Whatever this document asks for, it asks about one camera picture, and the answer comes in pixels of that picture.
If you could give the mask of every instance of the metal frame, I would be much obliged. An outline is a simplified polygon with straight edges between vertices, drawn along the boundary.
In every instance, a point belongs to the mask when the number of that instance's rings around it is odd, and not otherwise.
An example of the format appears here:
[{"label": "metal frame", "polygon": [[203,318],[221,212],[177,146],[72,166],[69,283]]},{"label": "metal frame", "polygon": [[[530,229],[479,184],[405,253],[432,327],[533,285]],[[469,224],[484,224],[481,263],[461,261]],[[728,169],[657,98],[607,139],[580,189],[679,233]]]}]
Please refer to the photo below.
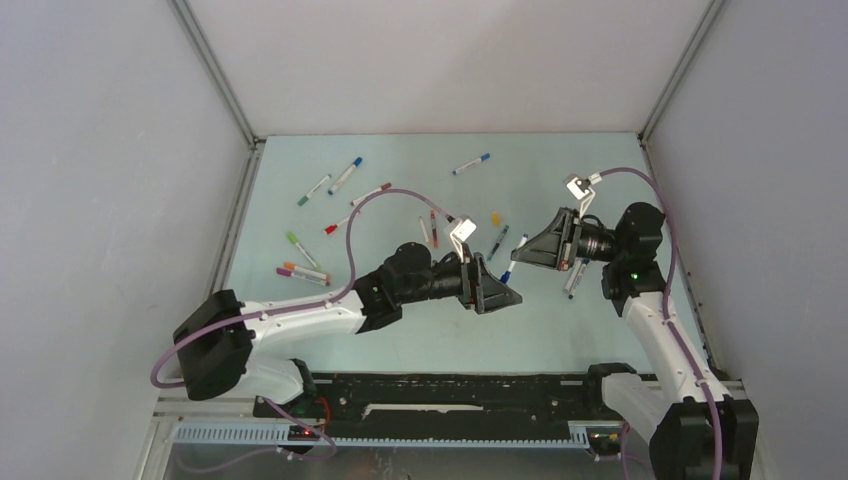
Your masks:
[{"label": "metal frame", "polygon": [[241,227],[244,224],[247,206],[250,202],[250,194],[253,192],[253,185],[256,182],[256,175],[259,172],[259,161],[264,152],[265,142],[260,142],[248,154],[247,161],[242,170],[236,197],[230,208],[227,228],[221,240],[217,261],[215,262],[215,267],[208,283],[207,291],[209,294],[221,290],[227,283],[227,277],[230,274],[230,265],[232,264],[235,248],[241,235]]},{"label": "metal frame", "polygon": [[654,108],[651,110],[650,115],[648,115],[648,120],[640,132],[640,136],[644,142],[650,141],[651,135],[654,134],[654,130],[657,128],[657,124],[674,98],[674,94],[677,93],[680,84],[683,83],[683,79],[689,73],[698,52],[704,44],[704,40],[706,40],[712,31],[716,20],[727,3],[728,0],[711,0],[710,4],[707,5],[704,15],[695,27],[695,31],[692,32],[692,36],[689,38],[686,48],[683,49],[683,53],[680,55],[680,59],[677,61],[671,77],[666,82],[660,97],[657,99],[657,103],[654,104]]},{"label": "metal frame", "polygon": [[218,93],[223,97],[224,103],[226,103],[227,108],[230,110],[230,114],[238,125],[247,145],[251,149],[255,148],[257,143],[256,134],[253,132],[250,122],[247,121],[247,116],[244,114],[241,105],[239,105],[233,87],[230,86],[230,82],[227,81],[227,77],[224,75],[224,70],[221,69],[218,59],[215,58],[215,54],[209,46],[209,41],[203,35],[203,30],[200,28],[200,24],[197,22],[197,18],[194,16],[194,12],[191,10],[188,1],[168,0],[168,3],[174,9],[174,14],[176,14],[177,19],[183,26],[195,51],[197,51],[200,61],[206,67],[206,71],[212,78],[212,83],[215,84]]},{"label": "metal frame", "polygon": [[[641,147],[642,147],[642,157],[645,161],[645,168],[648,169],[648,174],[651,176],[651,178],[654,179],[655,182],[657,182],[657,184],[660,185],[660,187],[662,187],[662,184],[660,184],[660,181],[656,176],[656,172],[654,171],[654,166],[651,164],[651,155],[650,155],[650,152],[648,151],[648,146],[645,145],[644,142],[642,142]],[[664,228],[663,230],[666,231],[666,235],[670,235],[670,233],[667,231],[668,230],[667,228]],[[704,347],[704,350],[706,350],[706,352],[707,352],[707,364],[710,367],[715,368],[715,367],[717,367],[718,362],[717,362],[717,359],[715,358],[715,356],[713,355],[713,349],[710,347],[710,336],[707,335],[707,331],[704,328],[704,321],[701,318],[700,307],[701,307],[702,303],[700,301],[698,301],[698,298],[696,297],[695,292],[692,289],[692,285],[691,285],[691,278],[692,277],[691,277],[689,270],[686,269],[686,262],[683,260],[682,254],[678,255],[677,263],[678,263],[678,266],[680,267],[678,269],[678,271],[679,271],[678,273],[680,275],[680,280],[681,280],[681,282],[683,282],[683,286],[686,287],[686,298],[689,299],[689,304],[692,305],[692,316],[695,318],[695,325],[698,327],[698,338],[701,340],[701,345]]]},{"label": "metal frame", "polygon": [[168,472],[168,460],[174,446],[179,421],[157,419],[155,414],[147,429],[142,456],[133,474],[134,480],[163,480]]}]

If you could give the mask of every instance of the purple cable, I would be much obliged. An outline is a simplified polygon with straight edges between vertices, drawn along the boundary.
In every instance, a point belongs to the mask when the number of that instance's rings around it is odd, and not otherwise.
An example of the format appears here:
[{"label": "purple cable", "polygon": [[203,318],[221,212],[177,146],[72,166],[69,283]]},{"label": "purple cable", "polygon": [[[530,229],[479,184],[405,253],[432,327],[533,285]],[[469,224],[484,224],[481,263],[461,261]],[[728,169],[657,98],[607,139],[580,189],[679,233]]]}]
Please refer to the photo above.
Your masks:
[{"label": "purple cable", "polygon": [[[665,219],[668,222],[668,230],[671,236],[671,265],[668,267],[668,280],[666,281],[665,288],[663,289],[663,318],[668,320],[671,318],[671,312],[669,312],[668,302],[671,297],[671,282],[674,280],[674,271],[677,268],[677,229],[675,228],[674,216],[672,215],[671,209],[668,208],[668,202],[665,199],[662,191],[660,190],[659,185],[654,182],[651,177],[645,175],[643,172],[636,170],[635,168],[630,167],[618,167],[611,168],[609,170],[604,170],[600,172],[601,177],[605,177],[607,175],[619,172],[627,172],[637,175],[642,178],[648,185],[654,189],[654,193],[657,196],[657,200],[660,202],[660,206],[665,212]],[[704,374],[701,372],[701,369],[698,368],[698,364],[695,361],[695,356],[692,352],[689,351],[689,348],[686,346],[686,343],[683,341],[683,337],[680,335],[680,332],[677,331],[677,327],[673,322],[667,322],[669,330],[671,330],[672,336],[674,336],[677,345],[680,346],[680,349],[683,350],[683,354],[686,356],[686,360],[689,362],[689,366],[692,368],[692,371],[695,373],[695,378],[700,383],[701,390],[704,392],[704,396],[707,398],[707,406],[710,409],[710,417],[713,421],[713,445],[715,450],[715,456],[713,457],[713,480],[720,480],[721,478],[721,465],[722,465],[722,443],[721,443],[721,420],[718,416],[718,407],[715,404],[715,400],[713,399],[712,392],[710,391],[710,387],[707,385],[707,382],[704,380]],[[624,455],[624,446],[622,445],[622,460],[621,464],[624,468],[624,477],[627,478],[627,466],[624,461],[627,457]]]},{"label": "purple cable", "polygon": [[[347,224],[347,232],[345,234],[345,248],[347,249],[347,258],[348,258],[348,262],[350,264],[350,281],[337,295],[329,298],[326,301],[310,302],[310,303],[304,303],[304,304],[300,304],[300,305],[291,305],[291,306],[288,306],[288,307],[280,307],[280,308],[265,310],[264,312],[248,313],[248,314],[245,314],[245,315],[239,315],[237,317],[228,318],[226,320],[221,320],[220,322],[215,322],[211,325],[207,325],[207,326],[201,328],[200,330],[198,330],[198,331],[196,331],[196,332],[194,332],[190,335],[187,335],[185,338],[183,338],[179,342],[175,343],[173,347],[169,348],[168,351],[166,351],[159,358],[159,360],[156,361],[156,363],[153,365],[153,369],[150,372],[150,383],[152,383],[153,386],[158,387],[158,388],[184,387],[185,386],[184,381],[169,382],[169,383],[165,383],[165,382],[160,381],[159,380],[159,372],[162,370],[162,367],[165,366],[165,363],[167,363],[168,360],[171,359],[171,357],[176,355],[177,352],[179,352],[181,349],[185,348],[186,345],[190,344],[191,342],[197,340],[198,338],[200,338],[200,337],[202,337],[206,334],[209,334],[209,333],[214,332],[215,330],[218,330],[218,329],[221,329],[221,328],[228,327],[230,325],[234,325],[234,324],[239,323],[239,322],[243,322],[245,320],[251,320],[251,319],[254,319],[254,318],[259,318],[263,314],[268,314],[269,316],[273,316],[273,315],[280,315],[280,314],[283,314],[283,313],[290,313],[290,312],[297,312],[297,311],[300,311],[300,310],[307,310],[307,309],[310,309],[310,308],[323,307],[326,304],[326,302],[329,301],[330,303],[335,303],[336,301],[338,301],[339,299],[341,299],[342,297],[344,297],[345,295],[350,293],[350,291],[353,289],[354,282],[356,282],[356,265],[354,264],[354,261],[353,261],[353,248],[351,247],[351,241],[350,241],[350,234],[351,234],[351,231],[353,230],[353,222],[356,219],[356,214],[359,213],[359,210],[361,210],[362,207],[364,207],[366,203],[368,203],[371,200],[379,197],[380,195],[387,195],[389,193],[402,193],[404,195],[409,195],[411,197],[415,197],[415,198],[421,200],[422,202],[426,203],[433,210],[439,212],[440,215],[442,215],[444,217],[451,217],[440,206],[433,203],[432,200],[425,197],[424,195],[421,195],[420,193],[413,192],[412,190],[406,190],[406,189],[402,189],[402,188],[390,188],[390,189],[383,190],[381,192],[373,193],[373,194],[365,197],[365,200],[363,200],[359,205],[357,205],[353,209],[353,212],[350,214],[350,221]],[[336,454],[336,452],[338,451],[338,447],[336,446],[336,443],[333,441],[332,438],[330,438],[329,435],[325,434],[323,431],[316,430],[313,427],[301,422],[297,418],[293,417],[292,415],[290,415],[289,413],[284,411],[282,408],[280,408],[279,405],[272,402],[270,399],[266,398],[265,401],[268,403],[268,405],[271,406],[271,408],[273,408],[277,413],[282,415],[284,418],[286,418],[290,422],[294,423],[295,425],[298,425],[298,426],[300,426],[300,427],[302,427],[302,428],[304,428],[308,431],[315,433],[320,438],[324,439],[330,445],[330,447],[332,447],[332,451],[330,453],[324,454],[324,455],[300,455],[300,454],[297,454],[297,453],[294,453],[294,452],[288,452],[288,454],[287,454],[288,457],[299,458],[301,460],[315,461],[315,460],[327,460],[328,458],[330,458],[330,457],[332,457],[333,455]],[[197,473],[197,474],[211,473],[211,472],[217,472],[217,471],[229,468],[230,466],[235,465],[236,463],[239,463],[239,462],[246,460],[248,458],[251,458],[253,456],[261,455],[261,454],[264,454],[264,453],[271,453],[271,452],[277,452],[277,448],[276,447],[258,448],[256,450],[252,450],[250,452],[247,452],[244,455],[236,457],[232,460],[224,462],[220,465],[216,465],[214,467],[208,467],[208,468],[189,467],[189,466],[183,464],[182,459],[179,458],[179,457],[177,458],[177,464],[180,466],[180,468],[182,468],[183,470],[190,472],[190,473]]]},{"label": "purple cable", "polygon": [[630,480],[630,472],[627,470],[627,431],[630,430],[630,425],[624,422],[621,426],[621,470],[624,472],[624,480]]},{"label": "purple cable", "polygon": [[409,195],[410,197],[415,197],[415,198],[421,200],[422,202],[426,203],[433,210],[439,212],[440,215],[442,215],[444,217],[450,216],[440,206],[433,203],[432,200],[425,197],[424,195],[421,195],[420,193],[413,192],[412,190],[406,190],[406,189],[402,189],[402,188],[389,188],[389,189],[383,190],[382,192],[376,192],[376,193],[373,193],[371,195],[368,195],[367,197],[365,197],[365,200],[363,200],[359,205],[357,205],[353,209],[353,212],[351,212],[351,214],[350,214],[350,221],[347,223],[347,233],[345,234],[345,248],[347,249],[347,259],[348,259],[348,262],[350,264],[350,281],[348,282],[347,285],[345,285],[345,287],[337,295],[330,297],[328,300],[321,300],[321,301],[310,302],[310,303],[302,303],[300,305],[289,305],[287,307],[280,307],[280,308],[273,308],[273,309],[270,309],[270,310],[265,310],[264,312],[260,311],[260,312],[248,313],[248,314],[245,314],[245,315],[239,315],[238,317],[232,317],[232,318],[228,318],[226,320],[221,320],[220,322],[215,322],[211,325],[207,325],[207,326],[201,328],[200,330],[198,330],[198,331],[196,331],[196,332],[194,332],[190,335],[186,335],[185,338],[183,338],[179,342],[175,343],[173,347],[169,348],[168,351],[166,351],[161,357],[159,357],[159,360],[156,361],[156,363],[153,365],[153,370],[150,372],[150,383],[152,383],[154,387],[158,387],[158,388],[184,387],[185,382],[183,382],[183,381],[169,382],[169,383],[161,382],[159,380],[159,371],[162,370],[162,367],[165,366],[165,363],[167,363],[168,360],[171,359],[171,357],[173,357],[174,355],[177,354],[177,352],[179,352],[180,350],[185,348],[186,345],[190,344],[191,342],[197,340],[198,338],[200,338],[204,335],[207,335],[211,332],[214,332],[215,330],[219,330],[221,328],[229,327],[230,325],[234,325],[236,323],[243,322],[245,320],[252,320],[254,318],[259,318],[259,317],[262,316],[263,313],[268,314],[269,316],[272,316],[272,315],[280,315],[280,314],[283,314],[283,313],[297,312],[297,311],[300,311],[300,310],[308,310],[310,308],[323,307],[327,302],[335,303],[336,301],[338,301],[339,299],[341,299],[342,297],[344,297],[345,295],[350,293],[350,291],[353,289],[354,282],[356,282],[356,266],[354,265],[354,262],[353,262],[353,249],[351,248],[351,243],[350,243],[350,232],[353,229],[353,222],[354,222],[354,220],[356,220],[356,214],[359,213],[359,210],[361,210],[362,207],[364,207],[365,204],[368,203],[369,201],[371,201],[371,200],[373,200],[373,199],[375,199],[375,198],[377,198],[381,195],[388,195],[390,193],[402,193],[404,195]]},{"label": "purple cable", "polygon": [[302,455],[300,453],[285,451],[285,450],[282,450],[278,447],[266,447],[266,448],[257,448],[256,450],[251,450],[251,451],[245,453],[244,455],[240,455],[240,456],[238,456],[238,457],[236,457],[232,460],[228,460],[228,461],[226,461],[226,462],[224,462],[220,465],[215,465],[214,467],[205,467],[205,468],[189,467],[188,465],[183,463],[183,459],[179,456],[177,457],[177,465],[181,469],[185,470],[186,472],[203,474],[203,473],[219,472],[221,470],[230,468],[233,465],[235,465],[235,464],[237,464],[237,463],[239,463],[243,460],[247,460],[248,458],[255,457],[256,455],[262,455],[262,454],[265,454],[265,453],[281,453],[281,454],[285,453],[286,457],[289,458],[289,459],[297,458],[297,459],[300,459],[300,460],[308,460],[308,461],[312,461],[312,462],[320,461],[320,460],[327,460],[327,459],[329,459],[330,457],[332,457],[333,455],[336,454],[339,447],[336,445],[336,442],[334,442],[333,439],[330,438],[329,435],[327,435],[326,433],[324,433],[320,429],[316,429],[315,427],[312,427],[310,425],[307,425],[307,424],[301,422],[300,420],[298,420],[297,418],[293,417],[288,412],[286,412],[285,410],[280,408],[279,405],[272,402],[270,399],[266,398],[265,402],[268,405],[270,405],[271,408],[273,408],[277,413],[282,415],[286,420],[294,423],[295,425],[297,425],[301,428],[304,428],[304,429],[314,433],[315,435],[317,435],[318,437],[320,437],[321,439],[326,441],[330,445],[330,448],[332,448],[332,451],[330,451],[330,453],[325,453],[325,454],[322,454],[322,455]]},{"label": "purple cable", "polygon": [[636,455],[627,455],[627,456],[623,456],[622,458],[626,458],[628,460],[633,460],[634,462],[638,463],[639,465],[642,465],[643,467],[645,467],[649,472],[652,472],[654,470],[653,468],[651,468],[650,463],[646,462],[645,460],[642,460],[641,458],[637,457]]}]

